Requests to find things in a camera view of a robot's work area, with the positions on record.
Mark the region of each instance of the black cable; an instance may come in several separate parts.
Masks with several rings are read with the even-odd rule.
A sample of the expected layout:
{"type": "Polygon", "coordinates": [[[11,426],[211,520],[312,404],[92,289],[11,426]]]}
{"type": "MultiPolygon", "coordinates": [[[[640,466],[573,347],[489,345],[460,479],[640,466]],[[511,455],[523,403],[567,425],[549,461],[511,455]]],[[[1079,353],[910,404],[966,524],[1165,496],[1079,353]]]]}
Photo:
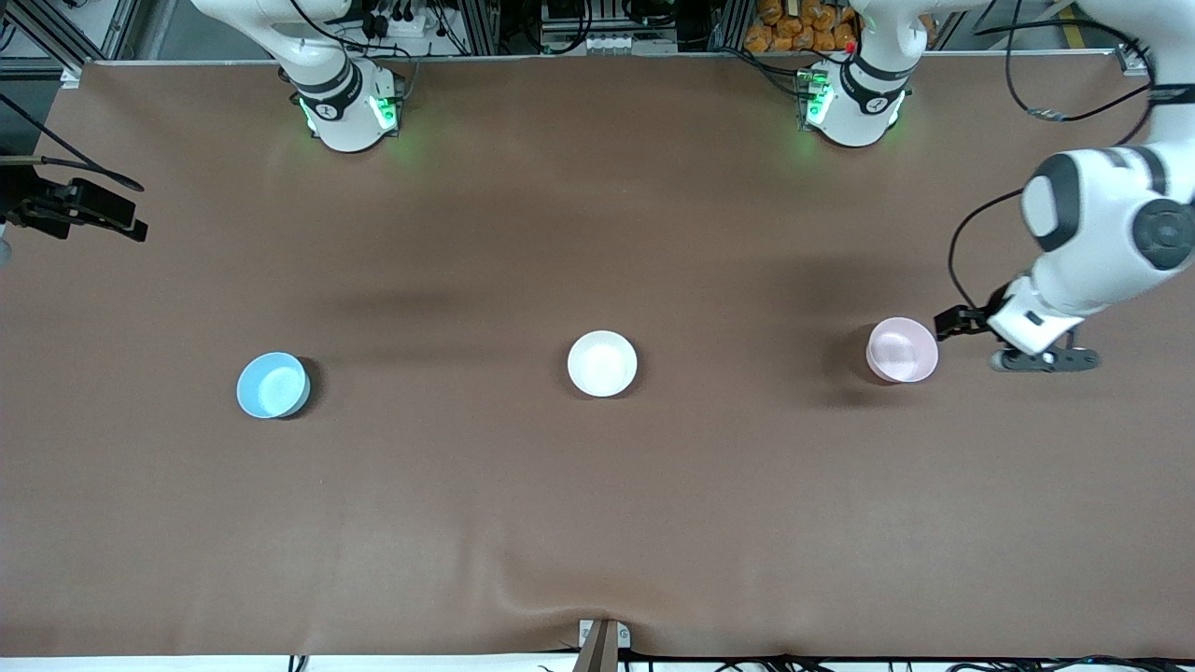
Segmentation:
{"type": "Polygon", "coordinates": [[[307,25],[310,25],[312,28],[312,30],[314,30],[315,32],[323,35],[324,37],[326,37],[326,38],[329,38],[329,39],[331,39],[333,42],[337,42],[342,47],[358,49],[362,54],[364,54],[367,56],[369,55],[369,50],[370,49],[390,49],[393,53],[393,55],[396,55],[396,56],[399,53],[402,53],[407,59],[411,59],[410,51],[407,51],[406,49],[403,49],[402,47],[399,47],[397,44],[392,44],[390,47],[382,47],[382,45],[379,44],[378,47],[374,47],[372,44],[362,44],[360,42],[354,42],[351,39],[345,39],[345,38],[339,37],[337,35],[332,35],[331,32],[327,32],[326,30],[324,30],[319,24],[317,24],[315,22],[311,20],[311,17],[307,16],[307,12],[304,12],[302,7],[299,6],[299,0],[290,0],[290,6],[293,6],[295,8],[295,11],[299,12],[299,16],[302,17],[302,20],[307,22],[307,25]]]}
{"type": "Polygon", "coordinates": [[[445,30],[445,33],[448,36],[448,41],[452,42],[452,45],[455,47],[458,51],[460,51],[460,55],[471,55],[470,50],[466,49],[465,44],[459,37],[456,37],[456,31],[452,29],[452,24],[448,23],[448,12],[445,11],[440,0],[428,0],[428,7],[431,8],[431,13],[436,17],[436,20],[440,22],[440,28],[445,30]]]}
{"type": "Polygon", "coordinates": [[[0,51],[4,51],[8,47],[11,47],[12,41],[17,37],[17,26],[10,24],[8,22],[5,22],[4,28],[0,29],[0,38],[4,37],[5,31],[8,31],[8,38],[4,41],[2,45],[0,45],[0,51]]]}
{"type": "MultiPolygon", "coordinates": [[[[963,670],[974,670],[976,672],[1000,672],[1003,670],[1007,670],[1007,667],[999,667],[998,665],[998,662],[993,662],[991,665],[960,662],[957,665],[952,665],[948,672],[962,672],[963,670]]],[[[1130,660],[1110,655],[1089,655],[1085,658],[1077,658],[1074,660],[1061,661],[1055,665],[1042,665],[1038,661],[1015,661],[1013,665],[1019,672],[1059,672],[1076,665],[1115,665],[1120,667],[1132,667],[1144,672],[1165,672],[1165,667],[1156,665],[1151,660],[1130,660]]]]}
{"type": "MultiPolygon", "coordinates": [[[[969,307],[972,310],[976,308],[975,301],[973,301],[972,298],[970,298],[970,294],[968,294],[967,291],[963,289],[962,282],[958,281],[958,274],[955,273],[955,250],[958,248],[958,236],[963,232],[964,228],[967,228],[967,225],[969,225],[972,222],[972,220],[974,220],[979,215],[983,214],[983,212],[986,212],[988,208],[995,207],[995,206],[998,206],[998,204],[1007,201],[1009,198],[1015,198],[1015,197],[1019,196],[1022,191],[1024,191],[1024,189],[1017,189],[1016,191],[1009,191],[1007,194],[1005,194],[1003,196],[997,196],[995,198],[992,198],[991,201],[988,201],[988,202],[983,203],[982,206],[975,208],[974,210],[972,210],[972,213],[969,215],[967,215],[966,218],[963,218],[963,221],[961,221],[958,224],[958,226],[955,227],[954,236],[950,237],[950,250],[946,252],[946,273],[950,274],[950,282],[952,282],[955,285],[955,289],[958,289],[958,295],[962,297],[964,301],[967,301],[967,307],[969,307]]],[[[961,672],[962,670],[978,670],[978,671],[981,671],[981,672],[991,672],[989,670],[986,670],[986,668],[980,668],[980,667],[974,667],[974,666],[968,667],[970,665],[972,665],[970,662],[961,662],[961,664],[951,667],[949,670],[949,672],[961,672]]]]}
{"type": "Polygon", "coordinates": [[[14,111],[18,115],[20,115],[20,117],[23,120],[25,120],[29,123],[33,124],[33,127],[36,127],[37,130],[41,130],[43,134],[45,134],[47,138],[49,138],[50,140],[57,142],[60,146],[62,146],[63,149],[66,149],[67,152],[71,152],[72,154],[74,154],[75,157],[78,157],[82,161],[82,164],[75,164],[74,161],[65,161],[62,159],[50,159],[48,157],[43,157],[42,158],[42,163],[44,163],[44,164],[53,164],[53,165],[63,165],[63,166],[69,166],[69,167],[79,167],[81,170],[87,170],[87,171],[91,171],[91,172],[97,172],[97,173],[100,173],[100,175],[103,175],[103,176],[105,176],[108,178],[111,178],[114,182],[116,182],[121,187],[124,187],[125,189],[131,189],[134,191],[145,191],[146,190],[146,188],[142,187],[140,182],[133,179],[131,177],[121,175],[121,173],[118,173],[116,171],[110,171],[110,170],[105,169],[104,166],[99,165],[98,163],[93,161],[90,157],[87,157],[86,154],[84,154],[79,149],[75,149],[69,142],[67,142],[61,136],[59,136],[57,133],[54,133],[53,130],[50,130],[44,123],[37,121],[32,115],[30,115],[29,112],[26,112],[24,110],[24,108],[22,108],[17,103],[14,103],[12,100],[12,98],[8,98],[4,93],[0,93],[0,103],[4,103],[5,105],[7,105],[10,109],[12,109],[12,111],[14,111]]]}
{"type": "Polygon", "coordinates": [[[1021,94],[1017,93],[1016,85],[1012,84],[1012,41],[1017,37],[1017,23],[1021,22],[1021,4],[1024,0],[1017,0],[1017,4],[1012,7],[1012,24],[1009,28],[1009,35],[1006,36],[1009,43],[1004,49],[1004,84],[1009,87],[1009,96],[1012,96],[1012,102],[1017,104],[1023,112],[1029,112],[1029,105],[1021,99],[1021,94]]]}
{"type": "Polygon", "coordinates": [[[623,13],[626,18],[645,28],[664,28],[676,23],[675,13],[657,14],[651,17],[636,14],[631,11],[631,0],[623,0],[623,13]]]}
{"type": "Polygon", "coordinates": [[[819,51],[816,49],[793,49],[793,51],[804,51],[805,54],[813,54],[815,56],[820,56],[822,60],[829,61],[829,62],[834,63],[835,66],[845,66],[845,65],[847,65],[847,63],[851,62],[848,60],[847,61],[834,60],[829,54],[826,54],[823,51],[819,51]]]}
{"type": "MultiPolygon", "coordinates": [[[[428,44],[428,56],[430,55],[431,55],[431,45],[428,44]]],[[[403,97],[400,98],[400,100],[403,100],[404,103],[411,98],[412,93],[415,93],[415,84],[419,80],[419,66],[422,63],[423,59],[415,60],[415,72],[411,73],[411,79],[409,79],[406,81],[406,85],[403,87],[403,97]]]]}
{"type": "Polygon", "coordinates": [[[562,54],[568,54],[569,51],[572,51],[577,47],[581,47],[582,44],[586,43],[586,39],[589,37],[589,31],[593,29],[594,25],[594,13],[593,13],[593,7],[589,6],[589,0],[577,0],[577,7],[578,7],[577,35],[572,38],[572,42],[570,42],[568,47],[559,50],[552,49],[551,47],[544,47],[544,44],[538,38],[535,38],[534,35],[532,35],[533,22],[528,20],[531,12],[528,12],[527,8],[531,7],[531,10],[534,11],[537,4],[538,0],[525,0],[522,7],[523,7],[523,37],[527,38],[527,42],[531,43],[531,45],[535,49],[538,54],[544,54],[547,56],[559,56],[562,54]]]}
{"type": "MultiPolygon", "coordinates": [[[[1017,7],[1021,6],[1021,1],[1022,0],[1017,0],[1017,7]]],[[[1121,103],[1124,103],[1124,102],[1129,100],[1130,98],[1133,98],[1135,96],[1139,96],[1139,94],[1148,91],[1153,86],[1154,81],[1157,80],[1156,72],[1154,72],[1154,68],[1153,68],[1153,63],[1150,61],[1148,55],[1146,54],[1146,50],[1141,47],[1141,44],[1136,39],[1129,37],[1128,35],[1126,35],[1124,32],[1122,32],[1120,30],[1116,30],[1116,29],[1114,29],[1111,26],[1107,26],[1107,25],[1104,25],[1102,23],[1098,23],[1098,22],[1093,22],[1093,20],[1089,20],[1089,19],[1049,19],[1049,20],[1029,22],[1029,23],[1023,23],[1022,24],[1022,23],[1017,23],[1016,14],[1013,14],[1013,23],[1012,23],[1012,25],[983,29],[983,30],[976,31],[974,35],[975,36],[983,36],[983,35],[993,35],[993,33],[997,33],[997,32],[1007,32],[1009,33],[1009,44],[1007,44],[1007,47],[1005,49],[1005,54],[1004,54],[1004,56],[1005,56],[1005,81],[1006,81],[1006,84],[1009,86],[1009,93],[1012,96],[1012,99],[1017,103],[1017,106],[1019,106],[1022,110],[1024,110],[1025,112],[1028,112],[1028,114],[1030,114],[1030,115],[1032,115],[1032,116],[1035,116],[1037,118],[1043,118],[1043,120],[1048,120],[1048,121],[1058,121],[1058,122],[1072,122],[1072,121],[1083,121],[1083,120],[1086,120],[1086,118],[1091,118],[1091,117],[1093,117],[1093,116],[1096,116],[1098,114],[1105,112],[1105,111],[1115,108],[1116,105],[1120,105],[1121,103]],[[1132,50],[1139,59],[1141,59],[1141,62],[1145,65],[1146,75],[1148,78],[1148,80],[1150,80],[1148,84],[1146,84],[1145,86],[1138,87],[1138,88],[1135,88],[1135,90],[1133,90],[1133,91],[1130,91],[1130,92],[1121,96],[1120,98],[1116,98],[1115,100],[1111,100],[1110,103],[1104,103],[1103,105],[1101,105],[1098,108],[1095,108],[1092,110],[1089,110],[1089,111],[1079,114],[1079,115],[1062,115],[1062,114],[1055,112],[1053,110],[1038,110],[1038,109],[1028,106],[1025,104],[1025,102],[1021,98],[1021,96],[1017,93],[1016,86],[1012,84],[1012,74],[1011,74],[1011,69],[1010,69],[1011,54],[1012,54],[1012,36],[1016,35],[1017,30],[1022,30],[1022,29],[1050,28],[1050,26],[1071,26],[1071,25],[1079,26],[1079,28],[1087,28],[1087,29],[1091,29],[1091,30],[1097,30],[1097,31],[1104,32],[1107,35],[1110,35],[1110,36],[1115,37],[1121,43],[1123,43],[1127,49],[1132,50]]],[[[1126,135],[1122,140],[1120,140],[1119,142],[1116,142],[1116,145],[1123,145],[1124,142],[1128,142],[1129,140],[1132,140],[1133,136],[1136,135],[1141,130],[1141,128],[1145,127],[1145,123],[1150,118],[1151,111],[1152,111],[1152,105],[1147,103],[1145,111],[1142,112],[1141,117],[1136,122],[1136,126],[1133,127],[1133,130],[1129,132],[1128,135],[1126,135]]]]}
{"type": "Polygon", "coordinates": [[[81,161],[68,161],[66,159],[55,159],[54,157],[42,157],[42,163],[45,164],[45,165],[48,165],[48,166],[66,166],[66,167],[73,167],[75,170],[84,170],[84,171],[87,171],[87,172],[99,173],[99,175],[103,175],[104,177],[111,179],[112,182],[115,182],[115,183],[117,183],[121,187],[124,187],[127,189],[131,189],[134,191],[145,191],[146,190],[145,187],[141,187],[141,184],[139,184],[131,177],[128,177],[125,175],[121,175],[121,173],[118,173],[116,171],[108,170],[108,169],[105,169],[103,166],[96,166],[96,165],[85,164],[85,163],[81,163],[81,161]]]}
{"type": "MultiPolygon", "coordinates": [[[[987,16],[988,16],[989,13],[992,13],[992,8],[993,8],[993,7],[995,7],[995,4],[997,4],[998,1],[999,1],[999,0],[992,0],[991,2],[988,2],[988,4],[987,4],[987,7],[983,7],[983,12],[982,12],[982,13],[981,13],[981,14],[979,16],[979,18],[978,18],[978,19],[975,19],[975,28],[973,28],[973,29],[972,29],[972,32],[973,32],[973,33],[974,33],[974,31],[979,30],[979,25],[980,25],[981,23],[983,23],[983,19],[986,19],[986,18],[987,18],[987,16]]],[[[966,11],[966,12],[963,12],[963,16],[962,16],[962,17],[960,17],[957,22],[955,22],[955,25],[950,26],[950,32],[948,32],[948,33],[946,33],[945,36],[943,36],[943,37],[942,37],[942,38],[940,38],[940,39],[939,39],[939,41],[938,41],[938,42],[937,42],[937,43],[934,44],[934,49],[937,49],[937,50],[939,50],[939,51],[940,51],[940,50],[943,50],[943,49],[945,49],[945,48],[946,48],[946,43],[949,43],[949,42],[950,42],[950,38],[955,36],[955,32],[957,32],[957,31],[958,31],[958,26],[960,26],[960,25],[962,25],[962,23],[963,23],[963,19],[966,19],[966,18],[967,18],[967,14],[969,14],[969,13],[970,13],[970,11],[966,11]]]]}
{"type": "MultiPolygon", "coordinates": [[[[577,653],[577,648],[557,649],[539,653],[577,653]]],[[[742,665],[743,662],[760,662],[762,660],[770,661],[784,661],[788,670],[795,668],[801,664],[816,665],[816,668],[831,672],[832,668],[828,667],[832,664],[880,664],[887,662],[887,658],[877,656],[833,656],[833,658],[804,658],[793,655],[777,655],[777,656],[753,656],[753,658],[723,658],[723,656],[707,656],[707,655],[693,655],[693,656],[674,656],[674,655],[650,655],[644,653],[638,653],[636,650],[620,650],[619,660],[630,660],[631,662],[646,662],[648,672],[655,672],[652,665],[655,662],[662,664],[675,664],[675,662],[704,662],[711,666],[719,666],[722,672],[727,670],[735,670],[736,672],[749,672],[749,670],[742,665]]],[[[927,664],[940,667],[946,661],[942,658],[897,658],[896,662],[903,662],[906,671],[909,672],[913,668],[912,664],[927,664]]],[[[951,664],[955,664],[958,659],[951,659],[951,664]]],[[[973,658],[967,659],[964,665],[981,665],[979,670],[983,672],[1055,672],[1052,666],[1062,664],[1084,664],[1090,662],[1093,665],[1124,665],[1128,667],[1136,668],[1142,672],[1183,672],[1178,666],[1195,666],[1195,659],[1166,659],[1166,658],[1138,658],[1138,659],[1113,659],[1110,656],[1092,655],[1080,659],[1061,659],[1061,658],[1031,658],[1031,659],[1012,659],[1012,658],[973,658]]]]}
{"type": "Polygon", "coordinates": [[[724,53],[724,54],[733,54],[733,55],[735,55],[736,57],[739,57],[739,60],[741,60],[744,63],[748,63],[753,68],[758,69],[760,72],[760,74],[764,75],[764,79],[766,79],[768,81],[768,84],[771,84],[772,86],[777,87],[778,90],[783,91],[784,93],[786,93],[786,94],[789,94],[789,96],[791,96],[793,98],[799,98],[801,97],[801,93],[798,93],[795,88],[789,88],[788,86],[780,84],[779,81],[777,81],[776,79],[772,78],[773,74],[784,74],[784,75],[793,77],[793,75],[796,75],[796,71],[785,71],[783,68],[777,68],[774,66],[768,66],[768,65],[761,63],[759,61],[759,59],[756,59],[755,56],[748,54],[747,51],[742,51],[740,49],[735,49],[734,47],[718,47],[718,48],[713,49],[713,51],[716,51],[716,53],[721,51],[721,53],[724,53]]]}

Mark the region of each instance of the cable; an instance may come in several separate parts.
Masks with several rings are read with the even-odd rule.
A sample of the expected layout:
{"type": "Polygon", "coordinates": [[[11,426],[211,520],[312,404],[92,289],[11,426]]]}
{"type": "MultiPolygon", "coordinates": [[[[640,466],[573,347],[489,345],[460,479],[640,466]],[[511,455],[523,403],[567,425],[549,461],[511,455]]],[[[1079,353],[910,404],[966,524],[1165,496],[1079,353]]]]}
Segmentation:
{"type": "Polygon", "coordinates": [[[445,33],[448,36],[448,41],[452,42],[452,45],[455,47],[458,51],[460,51],[460,55],[461,56],[471,55],[470,50],[466,49],[465,44],[460,41],[459,37],[456,37],[456,31],[453,30],[452,24],[448,23],[448,12],[445,11],[445,7],[443,5],[440,4],[440,0],[429,0],[428,7],[431,8],[431,13],[433,16],[436,17],[436,20],[440,23],[440,28],[445,30],[445,33]]]}
{"type": "Polygon", "coordinates": [[[813,54],[815,56],[820,56],[823,60],[834,63],[835,66],[846,66],[846,65],[851,63],[850,59],[846,60],[846,61],[836,61],[829,54],[826,54],[823,51],[819,51],[816,49],[795,49],[795,51],[804,51],[805,54],[813,54]]]}
{"type": "Polygon", "coordinates": [[[4,28],[0,28],[0,38],[4,37],[6,30],[8,31],[8,38],[4,41],[4,44],[0,44],[0,51],[7,49],[12,44],[12,41],[17,37],[17,26],[5,22],[4,28]]]}
{"type": "Polygon", "coordinates": [[[324,30],[319,24],[317,24],[315,22],[311,20],[311,17],[307,16],[307,12],[304,12],[302,7],[299,6],[299,0],[290,0],[290,6],[294,7],[296,12],[299,12],[299,16],[302,17],[302,20],[307,22],[307,25],[310,25],[312,28],[312,30],[314,30],[315,32],[323,35],[324,37],[326,37],[326,38],[329,38],[329,39],[331,39],[333,42],[337,42],[342,47],[358,49],[366,56],[369,55],[369,50],[370,49],[390,49],[390,50],[393,51],[393,54],[396,56],[399,53],[402,53],[407,59],[411,59],[411,53],[407,51],[406,49],[403,49],[402,47],[399,47],[397,44],[392,44],[390,47],[382,47],[382,45],[379,44],[378,47],[374,47],[372,44],[362,44],[360,42],[354,42],[351,39],[345,39],[345,38],[343,38],[341,36],[332,35],[331,32],[327,32],[326,30],[324,30]]]}
{"type": "MultiPolygon", "coordinates": [[[[1089,655],[1085,658],[1077,658],[1074,660],[1061,661],[1055,665],[1042,665],[1037,661],[1016,661],[1015,666],[1016,670],[1021,672],[1059,672],[1074,665],[1115,665],[1120,667],[1132,667],[1144,672],[1165,672],[1166,662],[1160,662],[1162,665],[1157,665],[1156,661],[1145,659],[1130,660],[1110,655],[1089,655]]],[[[957,665],[952,665],[948,672],[962,672],[963,670],[974,670],[978,672],[1001,672],[1003,670],[1007,670],[1006,667],[997,667],[997,665],[999,664],[987,666],[974,662],[960,662],[957,665]]]]}
{"type": "Polygon", "coordinates": [[[569,51],[572,51],[577,47],[584,44],[586,39],[589,37],[589,31],[593,29],[594,25],[594,12],[593,7],[589,6],[589,0],[577,0],[577,6],[578,6],[577,35],[576,37],[572,38],[572,42],[570,42],[568,47],[559,50],[552,49],[551,47],[544,47],[544,44],[539,39],[537,39],[534,35],[532,35],[531,22],[528,20],[528,16],[531,14],[531,12],[528,12],[527,10],[528,7],[534,10],[535,4],[537,0],[523,0],[522,5],[523,37],[527,38],[527,42],[531,43],[531,45],[535,49],[538,54],[544,54],[547,56],[559,56],[560,54],[568,54],[569,51]]]}
{"type": "Polygon", "coordinates": [[[713,49],[713,51],[716,51],[716,53],[721,51],[723,54],[733,54],[733,55],[735,55],[736,57],[739,57],[739,60],[741,60],[744,63],[747,63],[747,65],[752,66],[753,68],[758,69],[760,72],[760,74],[764,75],[764,79],[766,79],[768,81],[768,84],[771,84],[772,86],[777,87],[778,90],[783,91],[784,93],[786,93],[786,94],[789,94],[789,96],[791,96],[793,98],[799,98],[801,97],[801,93],[798,93],[795,88],[789,88],[788,86],[780,84],[779,81],[777,81],[776,79],[772,78],[773,74],[782,74],[782,75],[788,75],[788,77],[795,77],[796,75],[796,71],[786,71],[784,68],[778,68],[776,66],[765,65],[765,63],[760,62],[760,60],[756,59],[755,56],[748,54],[747,51],[742,51],[740,49],[735,49],[734,47],[717,47],[717,48],[713,49]]]}
{"type": "MultiPolygon", "coordinates": [[[[1056,122],[1083,121],[1083,120],[1093,117],[1093,116],[1096,116],[1098,114],[1105,112],[1105,111],[1115,108],[1116,105],[1120,105],[1121,103],[1124,103],[1124,102],[1129,100],[1130,98],[1133,98],[1135,96],[1139,96],[1139,94],[1148,91],[1153,86],[1153,84],[1154,84],[1154,81],[1157,79],[1156,78],[1156,73],[1154,73],[1154,68],[1153,68],[1153,63],[1150,61],[1150,59],[1148,59],[1148,56],[1146,54],[1146,50],[1141,47],[1141,44],[1136,39],[1129,37],[1128,35],[1126,35],[1124,32],[1122,32],[1120,30],[1116,30],[1116,29],[1114,29],[1111,26],[1107,26],[1107,25],[1104,25],[1102,23],[1093,22],[1093,20],[1090,20],[1090,19],[1049,19],[1049,20],[1042,20],[1042,22],[1029,22],[1029,23],[1023,23],[1023,24],[1022,23],[1017,23],[1017,20],[1016,20],[1016,12],[1019,11],[1021,2],[1022,2],[1022,0],[1017,0],[1017,8],[1013,11],[1015,13],[1013,13],[1013,23],[1012,23],[1012,25],[983,29],[983,30],[976,31],[974,35],[975,36],[983,36],[983,35],[993,35],[993,33],[997,33],[997,32],[1007,32],[1009,33],[1009,44],[1005,48],[1005,53],[1004,53],[1004,59],[1005,59],[1005,83],[1006,83],[1006,85],[1009,87],[1009,93],[1012,96],[1012,99],[1017,103],[1017,106],[1019,106],[1027,114],[1032,115],[1032,116],[1035,116],[1037,118],[1047,120],[1047,121],[1056,121],[1056,122]],[[1115,100],[1111,100],[1110,103],[1105,103],[1105,104],[1103,104],[1103,105],[1101,105],[1098,108],[1095,108],[1095,109],[1089,110],[1086,112],[1083,112],[1080,115],[1064,115],[1064,114],[1056,112],[1054,110],[1042,110],[1042,109],[1037,109],[1037,108],[1030,108],[1029,105],[1027,105],[1025,102],[1017,93],[1016,86],[1012,83],[1012,73],[1011,73],[1012,37],[1016,35],[1017,30],[1031,29],[1031,28],[1068,26],[1068,25],[1074,25],[1074,26],[1079,26],[1079,28],[1087,28],[1087,29],[1091,29],[1091,30],[1098,30],[1101,32],[1104,32],[1104,33],[1110,35],[1110,36],[1115,37],[1116,39],[1119,39],[1121,43],[1124,44],[1124,47],[1127,49],[1132,50],[1139,59],[1141,59],[1141,62],[1145,65],[1145,71],[1146,71],[1146,74],[1148,77],[1150,83],[1146,84],[1145,86],[1138,87],[1138,88],[1135,88],[1135,90],[1133,90],[1133,91],[1130,91],[1130,92],[1121,96],[1120,98],[1116,98],[1115,100]]],[[[1123,145],[1124,142],[1128,142],[1129,140],[1132,140],[1133,136],[1136,135],[1141,130],[1141,128],[1145,127],[1145,123],[1148,121],[1150,114],[1152,112],[1152,109],[1153,109],[1152,104],[1147,103],[1146,108],[1145,108],[1145,111],[1142,112],[1141,117],[1136,122],[1136,126],[1133,127],[1133,130],[1129,132],[1128,135],[1126,135],[1122,140],[1120,140],[1119,142],[1116,142],[1116,145],[1123,145]]]]}
{"type": "Polygon", "coordinates": [[[63,140],[62,138],[60,138],[57,133],[54,133],[53,130],[50,130],[44,123],[42,123],[42,122],[37,121],[36,118],[33,118],[33,116],[30,115],[29,112],[26,112],[20,105],[18,105],[17,103],[13,103],[12,98],[8,98],[4,93],[0,93],[0,103],[4,103],[5,105],[7,105],[10,109],[12,109],[12,111],[14,111],[18,115],[20,115],[20,117],[23,120],[25,120],[29,123],[33,124],[33,127],[36,127],[37,130],[41,130],[43,134],[45,134],[47,138],[49,138],[50,140],[57,142],[63,149],[66,149],[67,152],[71,152],[72,154],[74,154],[75,157],[78,157],[82,161],[82,164],[78,164],[76,165],[76,164],[74,164],[74,161],[63,161],[62,159],[43,158],[42,163],[53,164],[53,165],[65,165],[65,166],[71,166],[71,167],[80,167],[80,166],[82,166],[82,170],[87,170],[87,171],[91,171],[91,172],[98,172],[98,173],[100,173],[100,175],[103,175],[105,177],[111,178],[114,182],[116,182],[121,187],[124,187],[125,189],[131,189],[134,191],[145,191],[146,190],[146,188],[142,187],[140,182],[137,182],[137,181],[135,181],[135,179],[133,179],[130,177],[123,176],[123,175],[121,175],[118,172],[110,171],[110,170],[105,169],[104,166],[99,165],[98,163],[93,161],[90,157],[87,157],[87,154],[84,154],[79,149],[75,149],[69,142],[67,142],[66,140],[63,140]]]}
{"type": "MultiPolygon", "coordinates": [[[[1024,191],[1024,189],[1009,191],[1007,194],[1003,196],[997,196],[995,198],[992,198],[991,201],[975,208],[974,210],[972,210],[969,215],[963,218],[963,221],[961,221],[958,226],[955,227],[955,234],[950,237],[950,250],[946,252],[946,273],[950,274],[950,282],[955,285],[955,289],[958,289],[958,295],[962,297],[964,301],[967,301],[967,307],[969,307],[970,310],[976,310],[975,301],[973,301],[970,294],[968,294],[967,291],[963,289],[962,282],[958,281],[958,274],[955,273],[955,250],[958,246],[958,236],[963,232],[964,228],[967,228],[967,225],[969,225],[972,220],[983,214],[983,212],[986,212],[988,208],[999,206],[1000,203],[1007,201],[1009,198],[1015,198],[1019,196],[1022,191],[1024,191]]],[[[979,667],[964,667],[966,665],[970,664],[963,662],[956,665],[955,667],[951,667],[949,672],[960,672],[962,670],[980,670],[979,667]]]]}
{"type": "MultiPolygon", "coordinates": [[[[998,0],[992,0],[991,2],[987,4],[987,7],[983,7],[983,12],[979,16],[978,19],[975,19],[975,28],[972,29],[973,32],[975,30],[979,30],[979,24],[983,23],[983,19],[986,19],[987,16],[992,13],[992,8],[995,7],[997,2],[998,0]]],[[[946,43],[949,43],[950,38],[955,36],[956,31],[958,31],[958,26],[962,25],[963,19],[967,17],[968,13],[969,12],[967,11],[963,12],[963,16],[960,17],[957,22],[955,22],[955,25],[950,26],[950,32],[948,32],[945,36],[938,39],[938,42],[934,43],[934,49],[940,51],[946,48],[946,43]]]]}
{"type": "MultiPolygon", "coordinates": [[[[428,44],[428,55],[431,55],[431,45],[428,44]]],[[[405,90],[403,91],[402,100],[405,103],[411,93],[415,93],[415,83],[419,79],[419,66],[423,65],[423,59],[415,60],[415,72],[411,73],[411,79],[407,81],[405,90]]]]}
{"type": "Polygon", "coordinates": [[[623,0],[623,14],[645,28],[664,28],[676,23],[676,14],[656,14],[651,17],[636,14],[631,11],[631,0],[623,0]]]}

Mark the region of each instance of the power strip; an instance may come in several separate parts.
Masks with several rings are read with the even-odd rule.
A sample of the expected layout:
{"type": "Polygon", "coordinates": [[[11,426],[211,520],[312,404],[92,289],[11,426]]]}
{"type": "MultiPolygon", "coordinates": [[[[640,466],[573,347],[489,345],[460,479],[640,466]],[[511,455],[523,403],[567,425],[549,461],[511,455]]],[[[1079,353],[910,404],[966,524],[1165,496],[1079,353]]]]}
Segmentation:
{"type": "Polygon", "coordinates": [[[390,22],[390,37],[423,37],[423,32],[428,29],[428,17],[425,14],[415,14],[415,20],[411,22],[390,22]]]}

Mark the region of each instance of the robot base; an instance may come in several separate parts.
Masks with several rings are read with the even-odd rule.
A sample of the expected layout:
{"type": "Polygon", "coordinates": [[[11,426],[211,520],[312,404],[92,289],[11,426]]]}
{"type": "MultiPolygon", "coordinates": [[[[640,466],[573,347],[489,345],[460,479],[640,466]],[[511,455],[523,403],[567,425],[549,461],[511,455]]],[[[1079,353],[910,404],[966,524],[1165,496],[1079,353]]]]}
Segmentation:
{"type": "Polygon", "coordinates": [[[798,77],[797,90],[810,93],[808,99],[797,100],[802,128],[815,129],[844,147],[866,147],[896,123],[905,93],[891,103],[884,98],[869,100],[866,105],[878,108],[878,112],[865,114],[842,90],[841,69],[839,63],[822,61],[813,67],[814,84],[801,81],[803,78],[798,77]]]}
{"type": "Polygon", "coordinates": [[[397,138],[406,94],[406,80],[402,77],[369,60],[354,59],[354,62],[361,68],[364,83],[344,116],[329,121],[307,112],[312,138],[344,153],[363,152],[382,138],[397,138]]]}

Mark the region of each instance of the metal frame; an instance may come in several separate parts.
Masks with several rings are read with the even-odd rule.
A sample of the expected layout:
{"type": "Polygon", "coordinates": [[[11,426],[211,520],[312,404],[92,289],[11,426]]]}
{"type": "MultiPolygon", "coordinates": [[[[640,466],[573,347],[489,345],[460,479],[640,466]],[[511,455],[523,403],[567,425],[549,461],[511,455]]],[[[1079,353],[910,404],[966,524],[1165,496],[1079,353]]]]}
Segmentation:
{"type": "Polygon", "coordinates": [[[598,621],[589,629],[572,672],[618,672],[618,623],[598,621]]]}
{"type": "MultiPolygon", "coordinates": [[[[12,23],[16,30],[24,31],[16,20],[12,23]]],[[[0,55],[0,81],[55,81],[61,77],[62,63],[49,56],[8,57],[0,55]]]]}
{"type": "Polygon", "coordinates": [[[755,20],[754,0],[727,0],[722,13],[715,18],[709,48],[740,48],[747,38],[747,29],[755,20]]]}
{"type": "Polygon", "coordinates": [[[468,48],[474,56],[498,53],[498,13],[500,7],[490,0],[460,0],[468,48]]]}
{"type": "Polygon", "coordinates": [[[108,32],[104,35],[104,43],[99,45],[104,59],[112,60],[121,57],[121,49],[124,48],[124,43],[129,36],[129,23],[133,20],[139,6],[140,0],[117,1],[116,13],[112,14],[112,20],[108,24],[108,32]]]}
{"type": "Polygon", "coordinates": [[[5,16],[74,77],[82,73],[84,63],[104,57],[99,48],[47,0],[8,0],[5,16]]]}
{"type": "MultiPolygon", "coordinates": [[[[1043,22],[1046,19],[1052,19],[1052,18],[1056,17],[1058,14],[1060,14],[1064,10],[1066,10],[1071,5],[1074,5],[1074,2],[1076,2],[1076,0],[1054,0],[1054,4],[1050,5],[1050,7],[1048,10],[1046,10],[1041,14],[1037,14],[1036,18],[1030,19],[1029,22],[1025,22],[1025,23],[1043,22]]],[[[1024,33],[1025,33],[1025,31],[1021,31],[1015,37],[1023,36],[1024,33]]],[[[1004,50],[1007,45],[1009,45],[1009,37],[1004,36],[999,41],[997,41],[995,44],[993,44],[992,47],[989,47],[989,49],[992,49],[993,51],[995,51],[995,50],[1004,50]]]]}

